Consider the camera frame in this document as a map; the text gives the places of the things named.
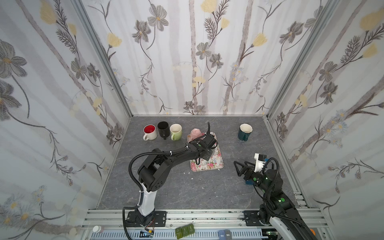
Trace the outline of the white mug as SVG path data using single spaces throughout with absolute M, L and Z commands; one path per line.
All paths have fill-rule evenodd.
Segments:
M 157 129 L 155 125 L 147 125 L 143 129 L 144 136 L 143 140 L 144 141 L 152 141 L 155 140 L 158 136 Z

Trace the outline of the dark green mug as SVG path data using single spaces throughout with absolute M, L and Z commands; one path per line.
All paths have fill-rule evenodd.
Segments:
M 249 136 L 253 132 L 253 127 L 249 124 L 241 124 L 238 132 L 238 139 L 241 141 L 248 141 Z

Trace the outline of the pink mug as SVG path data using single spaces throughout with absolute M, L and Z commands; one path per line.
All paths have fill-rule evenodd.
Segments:
M 200 129 L 193 129 L 190 133 L 189 142 L 203 136 L 205 133 L 202 133 Z

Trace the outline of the light green mug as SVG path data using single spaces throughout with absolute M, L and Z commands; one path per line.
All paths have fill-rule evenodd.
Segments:
M 173 124 L 170 126 L 171 140 L 178 141 L 182 138 L 182 126 L 180 124 Z

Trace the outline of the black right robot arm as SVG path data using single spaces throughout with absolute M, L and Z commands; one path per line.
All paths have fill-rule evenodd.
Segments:
M 256 164 L 235 161 L 237 175 L 250 181 L 263 203 L 258 211 L 258 220 L 264 226 L 272 226 L 283 240 L 315 240 L 316 236 L 302 219 L 298 209 L 283 192 L 280 164 L 269 158 L 260 170 Z

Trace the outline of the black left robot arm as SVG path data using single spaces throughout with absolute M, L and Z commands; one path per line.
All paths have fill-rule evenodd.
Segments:
M 155 199 L 157 190 L 166 182 L 173 167 L 193 160 L 196 165 L 209 161 L 213 156 L 218 141 L 211 134 L 210 123 L 207 132 L 186 143 L 183 148 L 172 151 L 154 149 L 132 158 L 128 172 L 131 179 L 139 187 L 139 202 L 134 207 L 124 207 L 133 216 L 123 214 L 124 226 L 147 227 L 155 222 Z

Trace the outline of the black mug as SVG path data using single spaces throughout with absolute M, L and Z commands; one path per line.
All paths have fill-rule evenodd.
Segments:
M 170 131 L 170 126 L 168 122 L 165 122 L 165 121 L 159 122 L 157 125 L 157 128 L 159 131 L 159 136 L 164 140 L 166 140 L 170 136 L 171 131 Z

